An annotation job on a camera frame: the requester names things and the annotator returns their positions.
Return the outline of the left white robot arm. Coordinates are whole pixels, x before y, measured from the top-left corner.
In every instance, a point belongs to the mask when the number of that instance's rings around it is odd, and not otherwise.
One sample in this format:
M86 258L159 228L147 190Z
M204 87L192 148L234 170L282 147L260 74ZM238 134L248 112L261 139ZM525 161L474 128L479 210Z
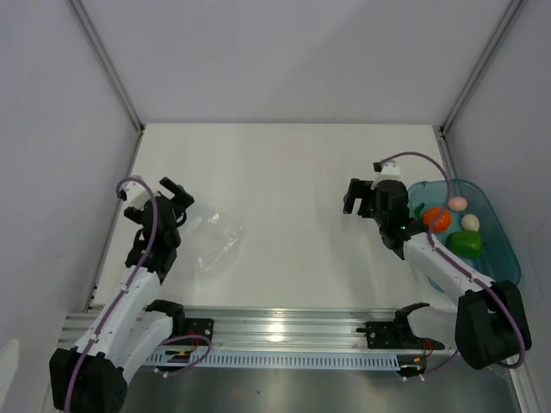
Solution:
M124 215L139 230L125 260L121 284L93 324L71 348L49 361L53 405L64 412L118 412L145 359L162 342L179 343L187 333L185 310L158 296L181 244L179 229L195 199L164 177L167 197L146 190L142 206Z

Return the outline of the clear zip top bag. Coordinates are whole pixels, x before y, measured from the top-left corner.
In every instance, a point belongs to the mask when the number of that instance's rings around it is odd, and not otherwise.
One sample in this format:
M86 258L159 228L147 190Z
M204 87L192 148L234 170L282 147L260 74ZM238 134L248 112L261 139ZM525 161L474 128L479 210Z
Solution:
M244 228L232 215L199 203L188 210L181 235L184 273L206 280L226 273L238 260Z

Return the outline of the green toy bell pepper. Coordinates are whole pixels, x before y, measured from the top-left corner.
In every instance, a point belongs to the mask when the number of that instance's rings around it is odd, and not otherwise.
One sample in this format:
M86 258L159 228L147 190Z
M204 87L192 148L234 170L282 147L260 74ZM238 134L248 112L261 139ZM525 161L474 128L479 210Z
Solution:
M446 248L460 257L477 258L483 249L482 237L477 231L458 231L447 238Z

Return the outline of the orange toy pumpkin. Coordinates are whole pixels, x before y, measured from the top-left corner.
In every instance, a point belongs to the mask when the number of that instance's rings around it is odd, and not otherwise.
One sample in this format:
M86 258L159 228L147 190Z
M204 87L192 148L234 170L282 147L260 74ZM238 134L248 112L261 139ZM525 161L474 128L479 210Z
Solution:
M447 209L432 207L422 214L421 221L427 228L433 226L434 233L442 233L450 227L452 217Z

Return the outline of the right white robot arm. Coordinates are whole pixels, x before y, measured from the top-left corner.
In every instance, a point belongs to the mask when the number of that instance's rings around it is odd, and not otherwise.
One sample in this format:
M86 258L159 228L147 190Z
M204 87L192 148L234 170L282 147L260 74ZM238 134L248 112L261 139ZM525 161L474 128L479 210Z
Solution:
M516 356L523 364L531 338L523 301L510 281L497 282L451 254L424 224L410 214L409 195L400 181L379 183L353 179L343 211L358 214L378 226L383 244L398 258L429 276L456 306L450 334L457 352L473 369L499 364Z

